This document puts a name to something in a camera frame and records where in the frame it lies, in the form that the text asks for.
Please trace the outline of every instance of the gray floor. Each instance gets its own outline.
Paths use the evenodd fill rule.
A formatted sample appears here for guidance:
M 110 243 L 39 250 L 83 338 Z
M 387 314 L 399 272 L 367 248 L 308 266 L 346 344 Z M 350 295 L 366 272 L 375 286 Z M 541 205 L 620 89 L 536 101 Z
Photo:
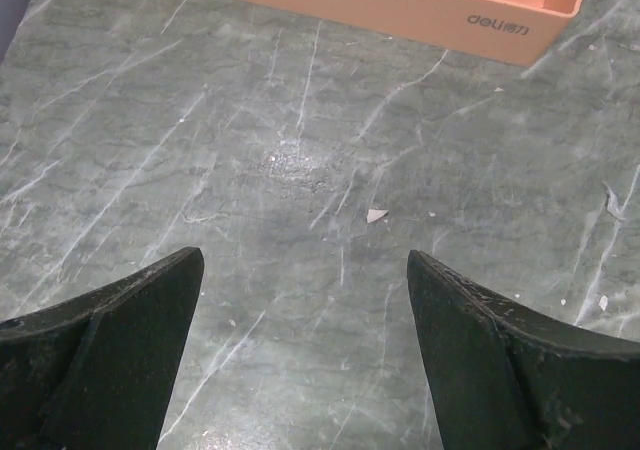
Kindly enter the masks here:
M 640 339 L 639 15 L 586 0 L 523 71 L 229 0 L 34 0 L 0 67 L 0 317 L 199 246 L 161 450 L 439 450 L 410 249 Z

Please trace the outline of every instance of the black plastic object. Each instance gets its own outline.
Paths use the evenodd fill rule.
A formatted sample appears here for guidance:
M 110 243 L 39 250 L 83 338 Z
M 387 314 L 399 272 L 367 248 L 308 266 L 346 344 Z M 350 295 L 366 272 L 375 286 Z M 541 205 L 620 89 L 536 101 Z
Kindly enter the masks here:
M 412 251 L 445 450 L 639 450 L 640 343 L 534 312 Z
M 155 449 L 203 272 L 185 248 L 0 323 L 0 450 Z

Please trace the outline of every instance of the deli logo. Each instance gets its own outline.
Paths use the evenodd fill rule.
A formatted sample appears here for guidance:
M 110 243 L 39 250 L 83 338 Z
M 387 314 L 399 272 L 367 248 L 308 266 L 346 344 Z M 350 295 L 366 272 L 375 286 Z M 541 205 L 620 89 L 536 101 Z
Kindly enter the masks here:
M 517 23 L 505 22 L 504 20 L 491 19 L 482 15 L 469 15 L 467 22 L 471 25 L 480 25 L 481 27 L 490 27 L 499 32 L 513 33 L 515 35 L 526 35 L 529 33 L 529 27 L 518 25 Z

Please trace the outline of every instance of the marble tabletop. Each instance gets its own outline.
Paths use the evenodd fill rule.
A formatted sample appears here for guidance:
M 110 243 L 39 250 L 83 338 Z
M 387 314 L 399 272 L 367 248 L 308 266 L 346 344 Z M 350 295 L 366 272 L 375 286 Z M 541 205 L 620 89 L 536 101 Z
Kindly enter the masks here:
M 231 0 L 33 0 L 0 318 L 198 246 L 161 450 L 441 450 L 409 250 L 640 340 L 639 84 L 640 0 L 585 0 L 530 69 Z

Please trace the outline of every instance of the white speck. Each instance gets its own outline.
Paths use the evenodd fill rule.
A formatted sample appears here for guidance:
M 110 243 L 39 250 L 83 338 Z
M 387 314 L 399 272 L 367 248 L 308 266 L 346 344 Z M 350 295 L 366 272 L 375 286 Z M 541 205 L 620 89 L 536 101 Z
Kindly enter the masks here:
M 618 203 L 618 197 L 607 182 L 602 182 L 604 191 L 607 193 L 607 212 L 609 212 L 616 220 L 623 221 L 624 215 Z
M 383 217 L 386 217 L 389 214 L 389 210 L 377 210 L 375 208 L 370 208 L 367 212 L 367 223 L 377 222 Z
M 604 312 L 607 309 L 607 305 L 609 305 L 609 299 L 607 298 L 606 295 L 603 295 L 600 301 L 598 302 L 598 306 Z

